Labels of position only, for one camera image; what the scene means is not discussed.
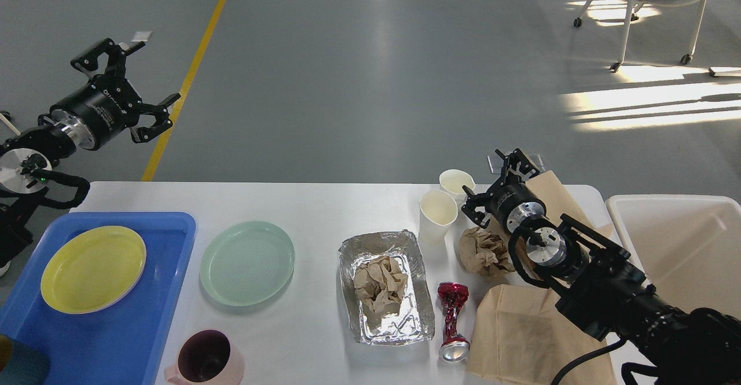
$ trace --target paper bag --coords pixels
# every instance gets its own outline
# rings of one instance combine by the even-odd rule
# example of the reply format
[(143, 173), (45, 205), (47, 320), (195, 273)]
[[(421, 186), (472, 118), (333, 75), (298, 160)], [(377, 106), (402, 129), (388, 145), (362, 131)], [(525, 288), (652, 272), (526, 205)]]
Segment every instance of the paper bag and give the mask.
[(524, 186), (545, 204), (545, 213), (556, 226), (561, 224), (561, 214), (566, 213), (574, 217), (577, 221), (583, 222), (587, 226), (592, 227), (592, 229), (596, 229), (597, 232), (605, 237), (609, 237), (612, 234), (614, 229), (612, 224), (600, 228), (592, 226), (587, 215), (584, 214), (582, 208), (571, 197), (566, 187), (561, 184), (561, 181), (559, 181), (553, 171), (543, 172), (537, 177), (527, 180)]
[[(548, 385), (573, 359), (604, 346), (556, 310), (548, 289), (498, 285), (476, 311), (466, 371), (489, 380)], [(609, 354), (579, 365), (562, 385), (615, 385)]]

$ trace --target white table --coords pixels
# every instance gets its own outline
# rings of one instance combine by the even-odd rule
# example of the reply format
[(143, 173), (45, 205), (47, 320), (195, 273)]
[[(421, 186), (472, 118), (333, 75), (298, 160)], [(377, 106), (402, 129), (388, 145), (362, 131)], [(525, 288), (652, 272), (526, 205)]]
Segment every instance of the white table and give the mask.
[[(342, 241), (363, 233), (409, 229), (417, 233), (417, 202), (437, 185), (412, 184), (252, 184), (251, 182), (93, 182), (87, 200), (74, 211), (184, 211), (198, 226), (190, 265), (156, 379), (175, 363), (180, 345), (202, 329), (224, 332), (244, 354), (241, 383), (490, 384), (465, 373), (464, 363), (437, 356), (442, 317), (436, 287), (453, 280), (469, 287), (458, 330), (471, 337), (476, 307), (490, 285), (458, 264), (454, 245), (472, 224), (461, 214), (447, 234), (447, 248), (423, 247), (428, 287), (436, 308), (432, 341), (410, 346), (355, 343), (337, 276)], [(600, 193), (588, 185), (567, 189), (595, 227), (610, 224)], [(214, 237), (244, 221), (269, 221), (294, 242), (296, 263), (288, 285), (255, 306), (228, 308), (207, 297), (199, 284), (199, 263)], [(509, 283), (525, 285), (516, 274)], [(616, 372), (624, 361), (644, 362), (637, 350), (613, 353)]]

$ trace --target white plastic container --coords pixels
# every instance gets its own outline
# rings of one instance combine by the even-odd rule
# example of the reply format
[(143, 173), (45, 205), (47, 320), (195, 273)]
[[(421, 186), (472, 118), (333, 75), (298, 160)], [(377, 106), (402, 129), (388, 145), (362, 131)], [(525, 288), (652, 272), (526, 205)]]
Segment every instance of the white plastic container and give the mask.
[(741, 317), (741, 206), (706, 195), (616, 195), (607, 201), (662, 300)]

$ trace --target crumpled paper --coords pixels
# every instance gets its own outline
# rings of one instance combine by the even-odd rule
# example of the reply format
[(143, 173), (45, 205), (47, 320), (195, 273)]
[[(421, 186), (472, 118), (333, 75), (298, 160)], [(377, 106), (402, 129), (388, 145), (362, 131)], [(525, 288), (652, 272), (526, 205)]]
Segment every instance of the crumpled paper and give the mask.
[(381, 256), (355, 271), (355, 294), (373, 314), (399, 312), (407, 279), (396, 259)]
[(474, 227), (461, 235), (458, 253), (466, 271), (484, 277), (501, 277), (514, 272), (507, 241), (500, 235)]

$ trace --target cable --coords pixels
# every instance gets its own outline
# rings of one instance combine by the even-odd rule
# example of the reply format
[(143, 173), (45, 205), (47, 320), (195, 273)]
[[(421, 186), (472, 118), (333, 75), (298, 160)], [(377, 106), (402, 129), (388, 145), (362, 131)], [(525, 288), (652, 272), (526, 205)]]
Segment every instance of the cable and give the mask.
[(568, 364), (566, 364), (566, 366), (564, 366), (563, 368), (561, 368), (561, 370), (558, 371), (558, 373), (556, 374), (556, 376), (553, 377), (553, 380), (551, 380), (551, 385), (558, 385), (561, 382), (561, 380), (563, 379), (563, 377), (566, 376), (567, 373), (571, 372), (572, 369), (574, 369), (575, 367), (579, 366), (580, 364), (583, 364), (586, 361), (590, 361), (591, 359), (594, 359), (597, 356), (602, 356), (603, 354), (610, 353), (611, 351), (616, 350), (616, 349), (622, 347), (622, 345), (625, 345), (625, 343), (627, 343), (627, 342), (628, 342), (627, 339), (620, 338), (620, 340), (617, 340), (617, 342), (612, 343), (609, 346), (605, 346), (605, 347), (603, 347), (601, 349), (598, 349), (598, 350), (595, 350), (595, 351), (590, 351), (590, 353), (583, 354), (582, 356), (579, 356), (579, 358), (576, 358), (576, 359), (572, 360), (571, 362), (569, 362)]
[(644, 376), (657, 377), (659, 376), (659, 369), (657, 369), (655, 366), (635, 364), (633, 362), (622, 364), (622, 368), (620, 369), (620, 376), (622, 376), (622, 381), (625, 382), (625, 385), (638, 385), (638, 382), (636, 382), (636, 378), (633, 377), (634, 373)]

